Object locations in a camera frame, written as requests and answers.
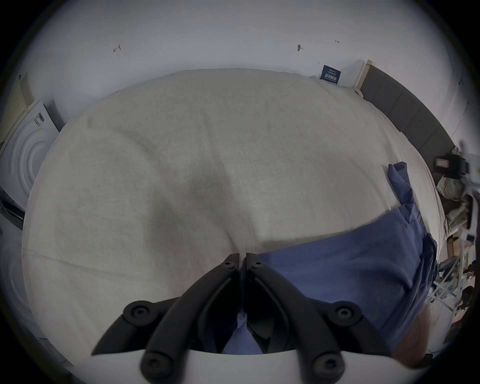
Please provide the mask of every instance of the white wall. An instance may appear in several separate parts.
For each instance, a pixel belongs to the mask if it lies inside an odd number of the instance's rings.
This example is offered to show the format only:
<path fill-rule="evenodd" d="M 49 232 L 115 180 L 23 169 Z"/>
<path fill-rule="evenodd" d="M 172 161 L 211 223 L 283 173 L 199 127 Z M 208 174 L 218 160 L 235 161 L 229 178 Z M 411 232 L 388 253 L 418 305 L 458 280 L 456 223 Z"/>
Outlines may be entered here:
<path fill-rule="evenodd" d="M 326 64 L 342 71 L 339 85 L 352 86 L 367 59 L 415 94 L 457 141 L 478 138 L 480 153 L 477 101 L 461 120 L 462 64 L 412 2 L 71 1 L 40 31 L 18 74 L 28 74 L 34 98 L 66 122 L 112 92 L 180 70 L 312 76 Z"/>

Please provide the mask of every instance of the dark upholstered headboard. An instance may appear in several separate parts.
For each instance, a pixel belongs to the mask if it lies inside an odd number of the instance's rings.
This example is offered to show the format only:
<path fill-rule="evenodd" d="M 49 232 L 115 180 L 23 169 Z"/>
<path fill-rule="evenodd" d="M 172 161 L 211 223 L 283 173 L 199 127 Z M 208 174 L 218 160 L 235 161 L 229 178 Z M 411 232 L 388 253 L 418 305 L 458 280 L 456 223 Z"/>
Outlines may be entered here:
<path fill-rule="evenodd" d="M 367 66 L 358 83 L 363 98 L 382 111 L 425 160 L 435 185 L 441 175 L 433 171 L 436 156 L 449 153 L 454 143 L 436 117 L 402 84 L 373 65 Z M 446 213 L 451 204 L 441 197 Z"/>

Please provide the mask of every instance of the white bedsheet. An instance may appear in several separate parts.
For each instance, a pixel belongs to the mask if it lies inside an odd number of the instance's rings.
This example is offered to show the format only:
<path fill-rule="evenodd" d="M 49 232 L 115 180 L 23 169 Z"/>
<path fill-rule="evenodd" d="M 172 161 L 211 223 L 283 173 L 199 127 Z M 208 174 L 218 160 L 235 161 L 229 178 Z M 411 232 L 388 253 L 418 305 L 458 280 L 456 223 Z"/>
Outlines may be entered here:
<path fill-rule="evenodd" d="M 351 89 L 228 69 L 116 92 L 65 126 L 33 186 L 23 239 L 32 312 L 75 364 L 126 304 L 181 295 L 230 253 L 332 236 L 397 207 L 385 169 L 398 161 L 443 243 L 427 166 Z"/>

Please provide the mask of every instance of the screw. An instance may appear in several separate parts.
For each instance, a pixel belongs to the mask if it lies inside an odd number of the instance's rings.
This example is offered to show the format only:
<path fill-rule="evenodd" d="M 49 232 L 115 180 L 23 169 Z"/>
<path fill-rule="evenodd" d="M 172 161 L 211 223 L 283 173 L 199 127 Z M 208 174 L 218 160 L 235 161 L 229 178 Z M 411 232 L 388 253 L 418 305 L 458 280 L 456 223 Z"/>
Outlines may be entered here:
<path fill-rule="evenodd" d="M 337 311 L 336 311 L 336 315 L 340 318 L 340 319 L 349 319 L 350 317 L 353 316 L 353 312 L 350 308 L 347 308 L 347 307 L 342 307 L 342 308 L 339 308 Z"/>
<path fill-rule="evenodd" d="M 336 353 L 325 353 L 313 362 L 313 373 L 324 379 L 333 379 L 343 374 L 345 364 L 343 359 Z"/>
<path fill-rule="evenodd" d="M 132 309 L 132 316 L 135 319 L 138 319 L 140 317 L 145 317 L 150 313 L 149 309 L 147 307 L 144 307 L 143 305 L 139 307 L 135 307 Z"/>
<path fill-rule="evenodd" d="M 147 352 L 142 359 L 140 370 L 145 378 L 165 379 L 172 374 L 172 360 L 159 352 Z"/>

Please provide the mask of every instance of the blue fabric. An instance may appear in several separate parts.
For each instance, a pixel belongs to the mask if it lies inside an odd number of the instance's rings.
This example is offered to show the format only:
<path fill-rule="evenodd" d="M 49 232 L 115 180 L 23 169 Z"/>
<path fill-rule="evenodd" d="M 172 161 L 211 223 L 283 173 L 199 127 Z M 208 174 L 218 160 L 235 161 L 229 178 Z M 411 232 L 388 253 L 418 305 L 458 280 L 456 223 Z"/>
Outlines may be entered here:
<path fill-rule="evenodd" d="M 406 163 L 389 165 L 387 175 L 399 208 L 351 232 L 258 257 L 306 297 L 357 304 L 393 349 L 422 309 L 438 267 Z M 224 353 L 261 353 L 244 320 Z"/>

